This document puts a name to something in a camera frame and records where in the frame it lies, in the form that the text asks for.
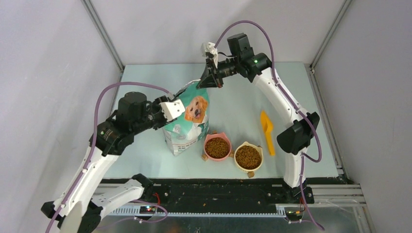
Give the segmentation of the green dog food bag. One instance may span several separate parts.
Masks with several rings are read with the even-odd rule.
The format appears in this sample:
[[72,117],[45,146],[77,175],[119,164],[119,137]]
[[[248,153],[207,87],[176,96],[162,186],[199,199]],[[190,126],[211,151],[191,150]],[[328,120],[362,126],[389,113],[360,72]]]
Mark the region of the green dog food bag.
[[162,128],[165,142],[174,156],[203,139],[208,131],[209,95],[205,88],[197,88],[198,83],[193,81],[176,94],[185,111]]

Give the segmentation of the orange plastic food scoop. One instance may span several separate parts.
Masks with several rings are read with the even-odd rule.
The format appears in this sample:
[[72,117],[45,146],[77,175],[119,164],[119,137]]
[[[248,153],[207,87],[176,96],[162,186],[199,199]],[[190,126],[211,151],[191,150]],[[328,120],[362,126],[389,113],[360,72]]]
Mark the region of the orange plastic food scoop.
[[260,123],[265,136],[267,148],[271,156],[275,156],[275,146],[272,139],[273,123],[264,110],[260,113]]

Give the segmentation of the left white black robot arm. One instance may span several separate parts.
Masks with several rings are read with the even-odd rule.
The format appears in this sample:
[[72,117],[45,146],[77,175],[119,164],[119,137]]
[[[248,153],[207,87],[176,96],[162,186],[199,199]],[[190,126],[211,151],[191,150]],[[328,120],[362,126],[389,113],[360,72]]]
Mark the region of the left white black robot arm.
[[140,92],[128,92],[104,122],[94,126],[85,157],[69,187],[55,201],[42,205],[42,213],[63,233],[90,233],[101,220],[123,205],[150,201],[153,182],[142,174],[101,195],[95,191],[109,168],[137,134],[160,129],[184,112],[182,102],[170,96],[148,101]]

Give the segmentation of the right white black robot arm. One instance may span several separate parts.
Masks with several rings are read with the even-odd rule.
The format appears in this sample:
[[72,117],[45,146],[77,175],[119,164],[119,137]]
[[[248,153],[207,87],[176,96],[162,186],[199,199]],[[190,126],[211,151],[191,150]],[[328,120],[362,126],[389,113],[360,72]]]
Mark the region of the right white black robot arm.
[[239,74],[265,95],[286,127],[276,138],[287,154],[284,182],[288,186],[283,188],[282,195],[285,201],[295,203],[302,197],[299,185],[304,182],[304,156],[312,139],[320,144],[316,132],[320,117],[299,104],[282,82],[269,57],[264,53],[254,53],[246,34],[231,36],[227,42],[231,54],[223,61],[218,60],[220,53],[215,43],[202,44],[206,66],[196,87],[221,88],[224,78]]

